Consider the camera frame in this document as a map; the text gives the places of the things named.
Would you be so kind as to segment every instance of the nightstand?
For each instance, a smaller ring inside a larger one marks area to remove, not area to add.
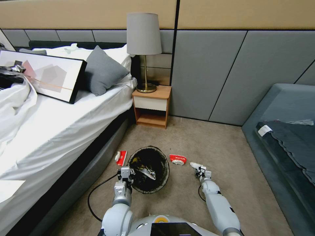
[[[152,93],[132,93],[137,125],[166,128],[171,86],[158,86]]]

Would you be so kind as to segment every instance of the gray lampshade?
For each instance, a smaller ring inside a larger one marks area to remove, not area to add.
[[[135,55],[162,53],[157,14],[143,12],[127,14],[127,53]]]

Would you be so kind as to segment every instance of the gray pillow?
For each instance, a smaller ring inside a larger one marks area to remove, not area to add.
[[[86,87],[96,96],[106,93],[106,89],[115,85],[129,71],[106,54],[99,46],[86,59]]]
[[[41,51],[32,51],[28,49],[20,49],[19,52],[26,52],[26,53],[31,53],[31,54],[37,54],[37,55],[47,55],[46,50],[41,50]]]

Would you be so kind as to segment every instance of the bed frame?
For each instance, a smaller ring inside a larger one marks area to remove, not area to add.
[[[56,48],[70,46],[72,42],[30,41],[29,48]],[[79,42],[79,48],[120,48],[125,43]],[[140,58],[132,58],[131,75],[141,78]],[[62,174],[52,187],[9,231],[8,235],[43,235],[44,232],[71,207],[99,178],[107,167],[130,122],[134,122],[133,109],[120,114],[87,147],[76,161]]]

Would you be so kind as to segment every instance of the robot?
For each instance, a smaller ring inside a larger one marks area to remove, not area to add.
[[[211,171],[205,166],[194,164],[196,177],[201,182],[201,189],[216,228],[223,236],[243,236],[235,212],[228,200],[222,196],[217,184],[211,180]],[[113,206],[106,211],[98,236],[218,236],[195,223],[170,215],[151,215],[132,222],[130,205],[134,176],[134,170],[128,166],[118,170],[119,181],[114,186]]]

